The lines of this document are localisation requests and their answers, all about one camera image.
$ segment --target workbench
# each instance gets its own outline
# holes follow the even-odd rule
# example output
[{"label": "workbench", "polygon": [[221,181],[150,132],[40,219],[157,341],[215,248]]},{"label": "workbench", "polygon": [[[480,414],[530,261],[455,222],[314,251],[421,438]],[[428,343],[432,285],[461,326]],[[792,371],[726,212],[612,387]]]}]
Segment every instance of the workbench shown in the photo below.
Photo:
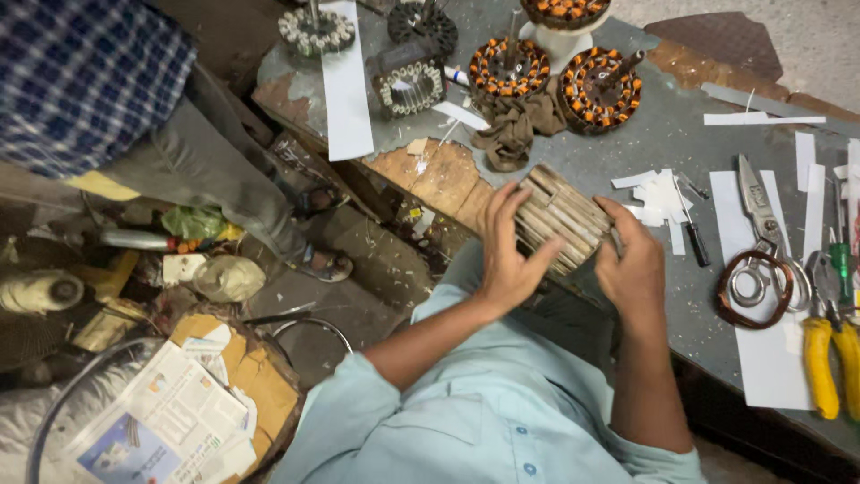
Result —
[{"label": "workbench", "polygon": [[[510,8],[503,8],[500,3]],[[447,65],[468,66],[476,48],[490,37],[503,37],[510,10],[517,4],[516,0],[486,5],[451,0],[445,12],[459,27],[459,43]],[[359,28],[365,59],[391,47],[384,18],[360,6]],[[568,131],[551,139],[537,136],[529,166],[514,173],[496,173],[489,168],[484,153],[470,145],[472,130],[462,125],[451,132],[448,138],[451,143],[435,151],[438,140],[450,129],[446,115],[427,111],[396,121],[386,120],[368,79],[376,151],[354,163],[417,196],[431,209],[474,228],[476,214],[494,187],[508,180],[520,180],[537,163],[558,171],[587,195],[603,195],[638,205],[630,189],[613,190],[610,179],[673,168],[684,172],[697,186],[710,189],[709,173],[734,170],[733,157],[744,152],[754,169],[776,172],[790,244],[793,253],[799,256],[806,196],[797,190],[795,131],[815,134],[817,163],[826,167],[830,178],[832,167],[846,164],[846,138],[823,129],[794,125],[706,127],[703,113],[730,113],[735,108],[709,98],[699,89],[685,88],[709,81],[745,91],[755,88],[757,95],[783,102],[789,101],[791,94],[784,87],[759,80],[741,69],[721,65],[671,42],[660,42],[614,18],[593,36],[595,45],[616,48],[624,55],[636,49],[649,51],[648,60],[637,66],[643,81],[642,104],[618,130],[596,137]],[[283,45],[278,45],[263,60],[258,85],[253,98],[267,113],[303,138],[308,146],[319,152],[327,151],[323,74],[318,60],[297,59]],[[460,104],[466,91],[450,84],[448,99]],[[797,103],[807,101],[803,97],[797,99]],[[850,113],[832,110],[855,121],[850,119]],[[419,173],[415,157],[406,153],[405,146],[424,137],[431,139],[425,152],[435,154],[425,157],[427,168]],[[832,206],[832,185],[828,185],[826,200],[825,223],[832,226],[835,214],[827,209]],[[698,222],[715,261],[704,269],[697,266],[688,240],[685,240],[687,255],[673,256],[668,229],[652,229],[666,249],[669,343],[680,356],[742,390],[734,328],[717,317],[714,309],[716,280],[723,264],[713,203],[696,200],[692,217]],[[834,421],[823,420],[814,412],[779,412],[860,462],[860,437],[846,412]]]}]

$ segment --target green screwdriver handle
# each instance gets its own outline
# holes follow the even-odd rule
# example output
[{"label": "green screwdriver handle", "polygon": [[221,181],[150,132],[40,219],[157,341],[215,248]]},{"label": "green screwdriver handle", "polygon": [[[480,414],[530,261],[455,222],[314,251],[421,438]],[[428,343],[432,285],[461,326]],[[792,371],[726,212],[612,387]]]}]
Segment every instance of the green screwdriver handle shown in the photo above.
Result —
[{"label": "green screwdriver handle", "polygon": [[839,304],[854,306],[854,288],[851,286],[851,248],[846,243],[830,244],[830,264],[839,274]]}]

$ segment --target green plastic bag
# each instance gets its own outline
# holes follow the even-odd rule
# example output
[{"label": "green plastic bag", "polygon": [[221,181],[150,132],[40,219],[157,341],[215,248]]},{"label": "green plastic bag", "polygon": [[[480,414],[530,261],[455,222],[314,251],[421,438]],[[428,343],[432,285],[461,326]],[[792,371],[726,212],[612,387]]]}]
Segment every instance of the green plastic bag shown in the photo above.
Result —
[{"label": "green plastic bag", "polygon": [[162,217],[168,232],[182,240],[217,237],[227,227],[227,219],[216,207],[176,206]]}]

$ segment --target yellow-handled pliers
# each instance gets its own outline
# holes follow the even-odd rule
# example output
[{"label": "yellow-handled pliers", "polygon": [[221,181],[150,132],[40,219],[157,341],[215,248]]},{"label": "yellow-handled pliers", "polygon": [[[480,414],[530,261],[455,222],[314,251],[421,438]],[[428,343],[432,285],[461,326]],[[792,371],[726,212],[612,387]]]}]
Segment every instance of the yellow-handled pliers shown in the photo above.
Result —
[{"label": "yellow-handled pliers", "polygon": [[839,316],[839,278],[830,257],[815,251],[807,270],[812,280],[813,315],[803,321],[803,362],[818,413],[828,420],[839,415],[839,398],[830,372],[830,339],[842,361],[848,413],[860,421],[860,342],[857,331]]}]

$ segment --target shirt sleeve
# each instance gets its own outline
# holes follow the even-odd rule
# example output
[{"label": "shirt sleeve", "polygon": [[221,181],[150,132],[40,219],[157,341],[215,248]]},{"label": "shirt sleeve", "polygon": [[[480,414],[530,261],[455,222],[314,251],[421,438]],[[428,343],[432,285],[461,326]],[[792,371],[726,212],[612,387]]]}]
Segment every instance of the shirt sleeve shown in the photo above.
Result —
[{"label": "shirt sleeve", "polygon": [[636,444],[607,429],[610,454],[633,476],[634,482],[647,484],[707,483],[702,475],[698,451],[686,454]]},{"label": "shirt sleeve", "polygon": [[400,406],[400,391],[361,353],[347,355],[311,392],[273,484],[342,481],[371,432]]}]

